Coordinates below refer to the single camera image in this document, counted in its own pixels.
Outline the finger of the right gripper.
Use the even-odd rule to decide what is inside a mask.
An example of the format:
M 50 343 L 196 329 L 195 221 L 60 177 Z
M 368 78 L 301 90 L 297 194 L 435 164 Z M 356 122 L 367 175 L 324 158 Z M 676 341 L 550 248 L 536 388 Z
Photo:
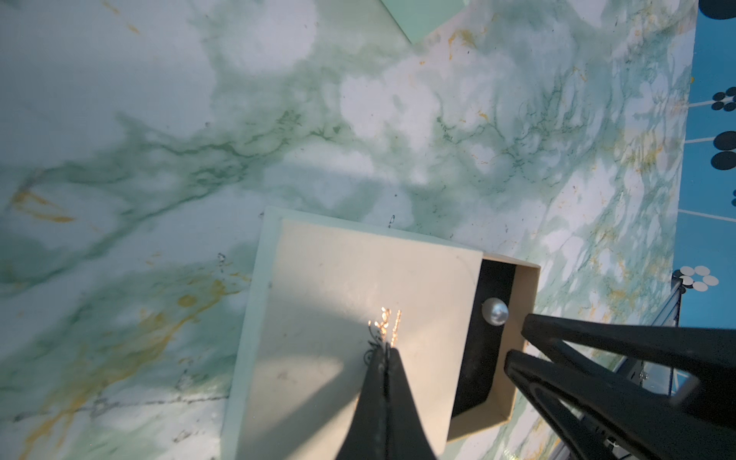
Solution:
M 580 411 L 638 459 L 733 459 L 735 430 L 609 373 L 594 377 L 511 351 L 504 372 L 577 459 L 613 459 Z
M 572 343 L 686 372 L 709 399 L 735 401 L 735 332 L 724 329 L 615 325 L 529 314 L 522 335 L 554 363 L 602 377 L 607 369 Z

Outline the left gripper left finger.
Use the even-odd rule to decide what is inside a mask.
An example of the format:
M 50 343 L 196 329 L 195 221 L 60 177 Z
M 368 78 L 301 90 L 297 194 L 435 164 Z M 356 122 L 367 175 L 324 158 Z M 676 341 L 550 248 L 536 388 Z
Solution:
M 371 355 L 358 404 L 337 459 L 385 459 L 387 456 L 386 352 Z

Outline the cream drawer jewelry box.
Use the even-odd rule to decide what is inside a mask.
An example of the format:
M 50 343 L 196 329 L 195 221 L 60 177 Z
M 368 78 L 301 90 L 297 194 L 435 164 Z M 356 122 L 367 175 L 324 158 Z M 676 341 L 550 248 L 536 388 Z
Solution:
M 268 208 L 220 440 L 224 459 L 332 459 L 370 347 L 396 347 L 435 454 L 506 424 L 541 270 L 435 237 Z M 482 303 L 505 302 L 488 324 Z

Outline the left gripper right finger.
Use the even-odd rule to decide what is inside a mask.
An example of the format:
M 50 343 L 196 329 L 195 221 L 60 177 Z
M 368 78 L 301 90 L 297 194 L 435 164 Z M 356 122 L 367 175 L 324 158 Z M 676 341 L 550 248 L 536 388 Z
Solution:
M 399 350 L 386 351 L 387 459 L 430 459 L 429 446 Z

